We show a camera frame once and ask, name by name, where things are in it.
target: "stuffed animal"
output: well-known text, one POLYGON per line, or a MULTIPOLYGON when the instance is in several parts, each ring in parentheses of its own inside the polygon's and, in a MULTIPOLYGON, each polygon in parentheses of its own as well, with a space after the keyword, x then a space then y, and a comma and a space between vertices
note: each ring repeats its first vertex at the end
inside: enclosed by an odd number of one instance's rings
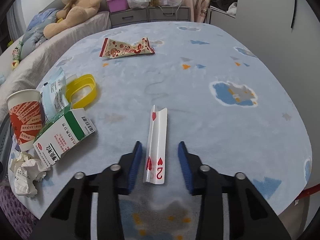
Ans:
POLYGON ((11 63, 12 69, 15 69, 19 65, 21 49, 22 49, 22 43, 21 41, 19 41, 19 43, 17 44, 17 46, 14 48, 12 52, 12 63, 11 63))
POLYGON ((57 12, 57 19, 63 19, 59 23, 48 24, 44 28, 44 36, 49 39, 54 35, 85 22, 96 15, 102 0, 62 0, 65 8, 57 12))

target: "candy wrapper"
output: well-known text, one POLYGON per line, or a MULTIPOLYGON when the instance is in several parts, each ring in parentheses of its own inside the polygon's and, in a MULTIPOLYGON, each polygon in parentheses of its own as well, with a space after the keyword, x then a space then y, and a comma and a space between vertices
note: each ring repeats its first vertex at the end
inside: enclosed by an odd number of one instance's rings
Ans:
POLYGON ((135 45, 106 38, 104 40, 100 57, 119 58, 137 54, 154 54, 148 38, 143 38, 135 45))

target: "crumpled paper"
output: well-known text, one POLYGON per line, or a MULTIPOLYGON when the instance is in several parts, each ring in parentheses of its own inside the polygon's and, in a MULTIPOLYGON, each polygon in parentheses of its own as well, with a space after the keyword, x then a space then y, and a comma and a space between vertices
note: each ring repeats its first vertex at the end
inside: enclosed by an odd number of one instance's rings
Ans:
POLYGON ((18 158, 11 161, 10 170, 15 174, 14 188, 16 194, 34 197, 38 191, 33 185, 33 181, 42 181, 50 167, 45 167, 41 160, 35 159, 32 155, 21 152, 18 158))

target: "barcode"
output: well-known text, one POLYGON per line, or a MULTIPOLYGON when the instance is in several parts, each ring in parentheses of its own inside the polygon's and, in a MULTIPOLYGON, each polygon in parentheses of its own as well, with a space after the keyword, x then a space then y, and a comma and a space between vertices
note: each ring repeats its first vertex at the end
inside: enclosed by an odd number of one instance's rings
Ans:
POLYGON ((85 125, 87 126, 87 128, 89 129, 90 132, 93 132, 94 129, 92 128, 91 124, 88 122, 87 118, 85 116, 81 117, 82 120, 84 121, 85 125))

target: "bedsheet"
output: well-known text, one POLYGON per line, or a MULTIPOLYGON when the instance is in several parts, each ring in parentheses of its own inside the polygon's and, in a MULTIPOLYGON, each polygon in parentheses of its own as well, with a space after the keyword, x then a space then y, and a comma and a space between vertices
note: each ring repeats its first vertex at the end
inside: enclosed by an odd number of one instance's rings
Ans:
POLYGON ((0 56, 1 72, 6 78, 0 87, 0 123, 9 112, 6 103, 9 95, 23 89, 35 89, 48 70, 73 44, 86 36, 110 28, 109 12, 100 12, 84 23, 45 41, 23 59, 14 71, 11 71, 13 48, 8 48, 0 56))
MULTIPOLYGON (((35 198, 17 196, 38 218, 76 172, 103 171, 131 152, 137 140, 145 154, 154 104, 168 108, 165 183, 142 183, 142 157, 135 189, 120 197, 127 240, 195 239, 201 198, 186 189, 178 160, 180 141, 220 173, 245 173, 277 214, 308 181, 311 145, 293 102, 268 68, 220 28, 157 22, 97 33, 73 45, 38 88, 59 67, 67 77, 95 77, 98 96, 86 111, 97 133, 36 183, 35 198), (101 58, 107 37, 130 44, 148 37, 155 54, 101 58)), ((9 177, 13 189, 10 171, 9 177)))

